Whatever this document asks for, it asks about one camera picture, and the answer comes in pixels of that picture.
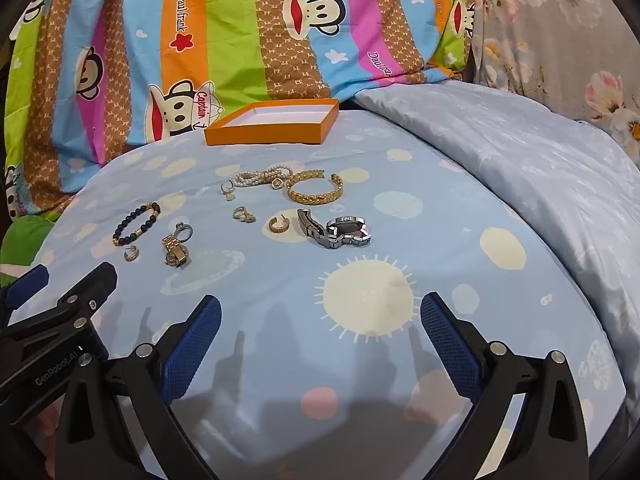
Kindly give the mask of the small silver hoop earring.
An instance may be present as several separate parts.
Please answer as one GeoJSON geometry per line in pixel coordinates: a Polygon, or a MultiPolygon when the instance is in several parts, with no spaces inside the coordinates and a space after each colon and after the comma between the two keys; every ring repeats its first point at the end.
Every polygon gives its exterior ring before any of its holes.
{"type": "Polygon", "coordinates": [[[127,262],[133,262],[139,257],[139,254],[137,246],[131,245],[125,249],[124,258],[127,262]]]}

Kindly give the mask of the gold link wristwatch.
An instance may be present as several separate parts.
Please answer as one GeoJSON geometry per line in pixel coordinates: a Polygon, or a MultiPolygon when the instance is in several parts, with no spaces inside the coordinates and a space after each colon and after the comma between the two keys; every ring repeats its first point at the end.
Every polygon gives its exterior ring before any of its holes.
{"type": "Polygon", "coordinates": [[[167,235],[162,239],[165,249],[165,263],[172,268],[180,268],[189,261],[189,251],[175,235],[167,235]]]}

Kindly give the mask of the gold pearl drop earring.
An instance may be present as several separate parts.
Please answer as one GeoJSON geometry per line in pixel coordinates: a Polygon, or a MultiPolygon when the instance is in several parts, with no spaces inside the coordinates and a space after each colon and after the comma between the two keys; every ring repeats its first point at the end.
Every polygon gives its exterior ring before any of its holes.
{"type": "Polygon", "coordinates": [[[235,200],[235,185],[232,180],[225,180],[220,185],[220,192],[227,202],[235,200]]]}

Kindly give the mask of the gold double ring earring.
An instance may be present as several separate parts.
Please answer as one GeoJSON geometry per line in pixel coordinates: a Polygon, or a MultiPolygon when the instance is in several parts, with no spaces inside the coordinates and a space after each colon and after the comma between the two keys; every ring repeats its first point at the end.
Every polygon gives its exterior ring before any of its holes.
{"type": "Polygon", "coordinates": [[[254,214],[251,214],[244,206],[236,207],[232,212],[232,218],[244,223],[253,223],[256,221],[254,214]]]}

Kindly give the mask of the gold hoop earring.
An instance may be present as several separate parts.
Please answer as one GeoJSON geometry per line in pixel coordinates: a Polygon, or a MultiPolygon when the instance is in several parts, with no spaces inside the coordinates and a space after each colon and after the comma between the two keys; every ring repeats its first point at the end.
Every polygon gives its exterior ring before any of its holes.
{"type": "Polygon", "coordinates": [[[283,234],[290,226],[291,220],[285,214],[277,214],[272,217],[267,224],[268,230],[273,234],[283,234]]]}

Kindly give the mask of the gold braided cuff bangle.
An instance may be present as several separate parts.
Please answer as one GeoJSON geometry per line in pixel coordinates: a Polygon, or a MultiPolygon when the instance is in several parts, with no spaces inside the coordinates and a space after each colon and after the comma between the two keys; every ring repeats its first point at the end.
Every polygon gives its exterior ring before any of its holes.
{"type": "Polygon", "coordinates": [[[327,176],[322,169],[309,169],[290,177],[285,189],[294,203],[321,206],[334,203],[343,196],[344,181],[339,174],[327,176]]]}

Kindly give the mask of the silver metal wristwatch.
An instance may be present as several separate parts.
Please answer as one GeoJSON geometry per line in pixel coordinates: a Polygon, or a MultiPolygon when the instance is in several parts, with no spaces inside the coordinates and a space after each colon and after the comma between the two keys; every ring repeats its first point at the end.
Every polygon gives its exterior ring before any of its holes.
{"type": "Polygon", "coordinates": [[[309,209],[299,209],[297,218],[306,237],[328,249],[337,249],[345,245],[367,246],[371,234],[367,223],[360,217],[336,217],[326,224],[320,224],[309,209]]]}

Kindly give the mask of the orange jewelry box tray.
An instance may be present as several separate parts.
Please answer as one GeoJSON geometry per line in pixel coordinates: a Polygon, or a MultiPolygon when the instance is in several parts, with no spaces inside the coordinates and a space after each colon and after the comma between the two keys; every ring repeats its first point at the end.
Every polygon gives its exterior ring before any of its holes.
{"type": "Polygon", "coordinates": [[[294,99],[248,104],[205,129],[208,146],[322,144],[337,120],[337,99],[294,99]]]}

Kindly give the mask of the colourful monkey cartoon quilt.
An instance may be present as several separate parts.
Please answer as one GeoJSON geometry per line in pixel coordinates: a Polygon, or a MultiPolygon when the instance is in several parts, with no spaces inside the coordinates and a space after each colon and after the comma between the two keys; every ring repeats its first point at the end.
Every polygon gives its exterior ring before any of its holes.
{"type": "Polygon", "coordinates": [[[473,20],[474,0],[1,0],[9,215],[253,102],[449,78],[473,20]]]}

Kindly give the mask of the pale blue plain duvet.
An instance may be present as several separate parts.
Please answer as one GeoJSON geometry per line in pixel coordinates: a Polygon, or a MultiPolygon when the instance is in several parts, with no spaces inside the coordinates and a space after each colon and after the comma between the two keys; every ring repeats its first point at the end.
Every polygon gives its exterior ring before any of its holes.
{"type": "Polygon", "coordinates": [[[478,84],[393,84],[356,102],[432,144],[506,202],[597,315],[639,419],[639,170],[602,130],[478,84]]]}

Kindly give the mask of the grey floral bedsheet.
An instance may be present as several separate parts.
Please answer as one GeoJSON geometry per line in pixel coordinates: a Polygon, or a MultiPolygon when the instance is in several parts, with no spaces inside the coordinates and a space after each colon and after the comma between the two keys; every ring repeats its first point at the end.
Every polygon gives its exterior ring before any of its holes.
{"type": "Polygon", "coordinates": [[[474,80],[585,120],[639,159],[639,43],[612,0],[475,0],[474,80]]]}

